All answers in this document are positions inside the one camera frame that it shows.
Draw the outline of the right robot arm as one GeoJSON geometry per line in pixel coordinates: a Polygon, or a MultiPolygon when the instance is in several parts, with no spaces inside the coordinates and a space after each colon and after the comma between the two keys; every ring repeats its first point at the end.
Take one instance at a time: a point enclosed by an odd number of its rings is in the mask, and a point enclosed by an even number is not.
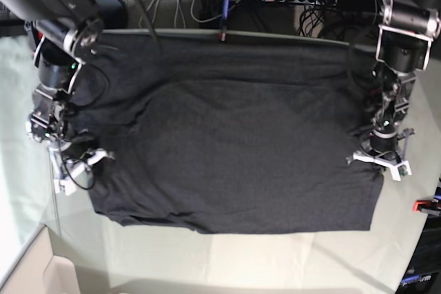
{"type": "Polygon", "coordinates": [[[25,23],[32,42],[39,84],[25,128],[45,143],[57,193],[73,194],[94,186],[94,165],[111,153],[98,148],[93,135],[70,124],[79,110],[72,103],[81,71],[96,54],[104,29],[95,0],[1,0],[25,23]]]}

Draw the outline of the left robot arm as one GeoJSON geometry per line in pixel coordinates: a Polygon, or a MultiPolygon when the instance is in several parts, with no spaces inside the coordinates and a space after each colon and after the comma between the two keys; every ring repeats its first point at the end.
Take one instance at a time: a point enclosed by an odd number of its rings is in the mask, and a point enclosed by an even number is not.
{"type": "Polygon", "coordinates": [[[358,150],[347,159],[388,169],[395,181],[412,174],[406,151],[412,128],[400,129],[409,110],[417,72],[426,70],[440,35],[440,12],[405,0],[381,0],[375,63],[377,88],[369,92],[371,113],[358,150]]]}

